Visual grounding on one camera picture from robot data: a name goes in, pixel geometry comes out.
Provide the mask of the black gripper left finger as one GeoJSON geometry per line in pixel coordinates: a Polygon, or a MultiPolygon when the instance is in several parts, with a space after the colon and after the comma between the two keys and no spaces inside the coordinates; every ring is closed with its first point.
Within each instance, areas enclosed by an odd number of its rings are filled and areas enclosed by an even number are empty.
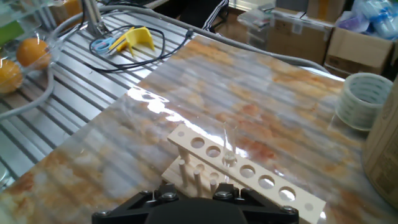
{"type": "Polygon", "coordinates": [[[175,184],[162,184],[154,191],[140,191],[114,210],[93,213],[91,223],[144,223],[155,207],[178,200],[175,184]]]}

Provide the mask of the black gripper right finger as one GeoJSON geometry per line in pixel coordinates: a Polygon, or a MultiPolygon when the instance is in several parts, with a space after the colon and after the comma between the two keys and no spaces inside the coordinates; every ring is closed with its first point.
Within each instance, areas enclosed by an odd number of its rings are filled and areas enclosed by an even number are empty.
{"type": "Polygon", "coordinates": [[[299,211],[291,206],[279,206],[250,188],[239,189],[233,184],[220,183],[213,200],[232,204],[248,223],[299,223],[299,211]]]}

